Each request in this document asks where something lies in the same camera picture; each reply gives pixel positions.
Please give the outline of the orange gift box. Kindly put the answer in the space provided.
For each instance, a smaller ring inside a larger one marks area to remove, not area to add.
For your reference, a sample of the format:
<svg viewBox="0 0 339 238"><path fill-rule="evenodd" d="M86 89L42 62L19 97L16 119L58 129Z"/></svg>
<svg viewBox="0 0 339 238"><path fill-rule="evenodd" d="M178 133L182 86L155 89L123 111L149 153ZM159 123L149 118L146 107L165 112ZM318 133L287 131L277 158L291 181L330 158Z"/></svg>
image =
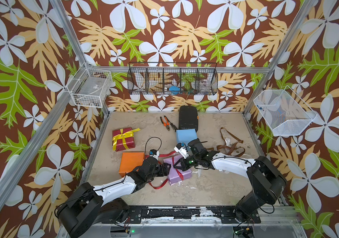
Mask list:
<svg viewBox="0 0 339 238"><path fill-rule="evenodd" d="M144 159L144 152L124 152L120 161L119 175L124 177L134 168L141 166Z"/></svg>

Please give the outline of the light blue gift box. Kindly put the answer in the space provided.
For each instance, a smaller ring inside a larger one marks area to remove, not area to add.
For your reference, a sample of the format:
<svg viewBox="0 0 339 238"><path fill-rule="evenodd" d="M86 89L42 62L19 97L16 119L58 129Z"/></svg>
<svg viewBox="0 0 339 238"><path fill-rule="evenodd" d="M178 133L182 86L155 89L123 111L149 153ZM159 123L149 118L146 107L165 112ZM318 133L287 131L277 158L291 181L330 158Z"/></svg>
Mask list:
<svg viewBox="0 0 339 238"><path fill-rule="evenodd" d="M195 129L177 130L176 141L177 143L183 143L187 145L190 141L197 139Z"/></svg>

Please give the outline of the red satin ribbon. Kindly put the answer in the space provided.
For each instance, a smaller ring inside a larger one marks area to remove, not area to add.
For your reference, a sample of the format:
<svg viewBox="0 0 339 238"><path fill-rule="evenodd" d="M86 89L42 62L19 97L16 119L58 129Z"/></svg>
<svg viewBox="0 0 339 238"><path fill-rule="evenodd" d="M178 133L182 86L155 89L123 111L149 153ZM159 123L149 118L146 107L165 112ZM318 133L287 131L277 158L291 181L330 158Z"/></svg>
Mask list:
<svg viewBox="0 0 339 238"><path fill-rule="evenodd" d="M170 158L170 157L173 157L173 156L176 156L176 155L180 155L180 154L177 153L177 152L175 152L175 151L172 151L172 152L170 152L170 153L168 153L168 154L160 154L160 155L159 155L159 158L166 159L166 158ZM169 181L168 181L168 179L166 178L166 179L164 180L164 182L163 182L161 185L159 185L159 186L153 186L153 185L151 184L151 182L149 182L149 185L150 185L153 189L161 189L163 186L165 186L165 184L166 184L167 182L169 182Z"/></svg>

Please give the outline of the purple gift box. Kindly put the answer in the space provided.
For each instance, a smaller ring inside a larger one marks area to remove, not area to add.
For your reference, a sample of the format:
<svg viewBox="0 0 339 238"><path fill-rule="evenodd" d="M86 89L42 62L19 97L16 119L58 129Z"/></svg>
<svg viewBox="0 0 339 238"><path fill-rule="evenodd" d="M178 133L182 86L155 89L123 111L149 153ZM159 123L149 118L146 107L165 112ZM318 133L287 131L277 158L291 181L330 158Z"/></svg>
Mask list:
<svg viewBox="0 0 339 238"><path fill-rule="evenodd" d="M186 171L182 171L181 169L175 169L173 167L174 163L178 162L180 159L183 159L181 155L176 155L170 158L163 159L164 163L170 164L171 169L169 171L169 174L167 176L167 179L170 183L170 185L173 185L177 182L189 179L192 177L192 170L188 169Z"/></svg>

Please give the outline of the brown ribbon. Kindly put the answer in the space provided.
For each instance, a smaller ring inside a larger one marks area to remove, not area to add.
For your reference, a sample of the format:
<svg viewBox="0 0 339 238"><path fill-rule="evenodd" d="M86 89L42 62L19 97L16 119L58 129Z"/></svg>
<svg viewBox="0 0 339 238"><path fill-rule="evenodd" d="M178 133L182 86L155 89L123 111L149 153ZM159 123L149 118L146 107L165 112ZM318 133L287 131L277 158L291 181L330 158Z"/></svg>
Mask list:
<svg viewBox="0 0 339 238"><path fill-rule="evenodd" d="M245 154L246 149L242 147L243 140L233 135L226 128L220 128L220 134L224 141L224 144L217 145L212 148L207 148L209 151L217 151L228 156L241 157Z"/></svg>

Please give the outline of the white satin ribbon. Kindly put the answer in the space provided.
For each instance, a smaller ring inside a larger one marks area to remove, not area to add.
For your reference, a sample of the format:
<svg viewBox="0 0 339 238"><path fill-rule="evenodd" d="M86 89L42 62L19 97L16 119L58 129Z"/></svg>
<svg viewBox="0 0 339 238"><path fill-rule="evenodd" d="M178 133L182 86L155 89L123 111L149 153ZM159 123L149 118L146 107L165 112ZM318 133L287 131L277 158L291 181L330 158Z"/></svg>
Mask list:
<svg viewBox="0 0 339 238"><path fill-rule="evenodd" d="M221 137L223 144L207 149L205 153L201 154L198 164L204 168L248 178L247 170L255 160L245 157L246 149L240 146L243 140L231 133L228 135L221 133Z"/></svg>

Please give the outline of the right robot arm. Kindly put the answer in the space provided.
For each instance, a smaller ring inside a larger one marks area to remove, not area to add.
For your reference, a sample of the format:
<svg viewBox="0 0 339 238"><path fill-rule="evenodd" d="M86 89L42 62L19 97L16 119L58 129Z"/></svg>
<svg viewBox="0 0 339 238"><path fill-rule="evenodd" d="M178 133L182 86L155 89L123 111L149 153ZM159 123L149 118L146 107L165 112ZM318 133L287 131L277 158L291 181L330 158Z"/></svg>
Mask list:
<svg viewBox="0 0 339 238"><path fill-rule="evenodd" d="M186 171L201 166L238 174L250 181L250 193L240 199L234 208L234 217L239 222L250 220L252 214L265 204L274 205L287 184L282 173L264 156L244 159L209 151L199 139L192 140L187 145L179 143L174 150L183 156L173 164L175 169Z"/></svg>

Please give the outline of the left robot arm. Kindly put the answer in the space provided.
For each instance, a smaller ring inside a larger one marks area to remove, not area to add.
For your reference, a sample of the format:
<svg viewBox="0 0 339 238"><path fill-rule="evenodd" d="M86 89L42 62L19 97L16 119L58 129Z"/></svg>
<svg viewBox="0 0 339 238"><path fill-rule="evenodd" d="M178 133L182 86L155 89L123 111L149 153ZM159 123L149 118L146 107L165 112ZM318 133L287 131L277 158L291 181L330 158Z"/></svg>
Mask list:
<svg viewBox="0 0 339 238"><path fill-rule="evenodd" d="M55 215L71 238L79 238L94 224L104 205L141 190L156 177L166 177L170 169L170 164L148 157L142 165L114 182L96 186L85 182L59 205Z"/></svg>

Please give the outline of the black hard case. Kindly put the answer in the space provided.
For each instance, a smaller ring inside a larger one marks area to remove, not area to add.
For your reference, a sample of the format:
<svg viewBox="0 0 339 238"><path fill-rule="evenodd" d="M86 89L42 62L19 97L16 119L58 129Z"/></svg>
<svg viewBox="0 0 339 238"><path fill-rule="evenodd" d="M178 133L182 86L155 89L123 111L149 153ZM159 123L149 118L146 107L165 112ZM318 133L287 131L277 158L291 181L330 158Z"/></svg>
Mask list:
<svg viewBox="0 0 339 238"><path fill-rule="evenodd" d="M199 118L196 107L181 106L179 108L178 129L198 131Z"/></svg>

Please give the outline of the blue object in basket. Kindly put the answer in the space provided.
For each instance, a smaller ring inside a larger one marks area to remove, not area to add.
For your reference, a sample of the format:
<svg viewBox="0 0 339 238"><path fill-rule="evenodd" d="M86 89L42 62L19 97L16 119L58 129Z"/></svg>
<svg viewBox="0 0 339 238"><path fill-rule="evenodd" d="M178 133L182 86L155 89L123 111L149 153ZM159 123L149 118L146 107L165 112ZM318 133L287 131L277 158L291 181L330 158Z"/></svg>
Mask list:
<svg viewBox="0 0 339 238"><path fill-rule="evenodd" d="M169 88L169 91L170 91L171 95L177 95L177 94L181 93L181 89L177 86L171 86Z"/></svg>

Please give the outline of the orange handled pliers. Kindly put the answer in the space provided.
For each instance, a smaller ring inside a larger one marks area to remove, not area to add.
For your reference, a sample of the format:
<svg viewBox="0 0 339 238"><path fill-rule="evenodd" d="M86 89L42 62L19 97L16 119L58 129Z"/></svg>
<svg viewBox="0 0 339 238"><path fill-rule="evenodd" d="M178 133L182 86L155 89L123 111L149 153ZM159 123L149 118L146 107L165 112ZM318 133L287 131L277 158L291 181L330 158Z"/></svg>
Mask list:
<svg viewBox="0 0 339 238"><path fill-rule="evenodd" d="M178 130L178 128L166 116L160 117L160 121L168 131L170 131L170 129L173 129L175 132Z"/></svg>

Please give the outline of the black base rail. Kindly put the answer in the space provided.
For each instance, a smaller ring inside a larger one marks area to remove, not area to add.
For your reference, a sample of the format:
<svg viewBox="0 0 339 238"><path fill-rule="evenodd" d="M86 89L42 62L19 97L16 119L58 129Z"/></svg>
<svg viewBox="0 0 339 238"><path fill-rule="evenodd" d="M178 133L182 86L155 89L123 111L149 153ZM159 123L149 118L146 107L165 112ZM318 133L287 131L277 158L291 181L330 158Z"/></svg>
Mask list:
<svg viewBox="0 0 339 238"><path fill-rule="evenodd" d="M128 206L123 200L116 200L103 207L73 207L64 208L59 213L59 219L66 229L89 228L98 223L116 224L129 222L140 224L143 219L172 218L191 220L197 217L218 218L223 224L238 224L252 222L261 223L257 211L250 215L239 212L235 206L206 206L206 207L148 207Z"/></svg>

